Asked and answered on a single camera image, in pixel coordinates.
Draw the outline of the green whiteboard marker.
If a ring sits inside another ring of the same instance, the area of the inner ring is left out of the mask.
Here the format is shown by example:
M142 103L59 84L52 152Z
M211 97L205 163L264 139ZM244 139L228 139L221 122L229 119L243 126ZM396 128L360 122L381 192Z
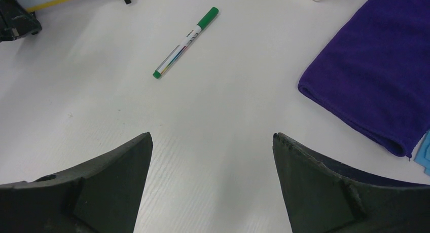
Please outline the green whiteboard marker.
M185 39L177 45L170 54L163 60L163 62L153 72L153 77L156 79L162 78L178 58L187 50L197 36L207 28L211 22L218 15L219 9L212 7L203 18L197 23L197 25L187 34Z

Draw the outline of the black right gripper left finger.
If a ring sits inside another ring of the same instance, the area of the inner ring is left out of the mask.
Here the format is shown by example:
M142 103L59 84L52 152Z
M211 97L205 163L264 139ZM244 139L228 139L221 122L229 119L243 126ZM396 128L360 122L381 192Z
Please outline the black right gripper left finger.
M1 232L133 232L152 150L146 132L69 169L1 185Z

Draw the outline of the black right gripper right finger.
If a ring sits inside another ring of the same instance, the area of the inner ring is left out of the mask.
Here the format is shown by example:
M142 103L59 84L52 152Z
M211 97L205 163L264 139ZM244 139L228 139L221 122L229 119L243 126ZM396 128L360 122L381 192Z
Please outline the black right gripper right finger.
M273 135L293 232L429 232L429 186L374 175Z

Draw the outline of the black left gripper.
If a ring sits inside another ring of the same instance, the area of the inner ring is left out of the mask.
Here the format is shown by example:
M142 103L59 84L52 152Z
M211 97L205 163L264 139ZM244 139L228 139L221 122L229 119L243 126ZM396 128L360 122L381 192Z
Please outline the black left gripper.
M27 12L16 0L1 0L1 42L36 35L41 30L34 12Z

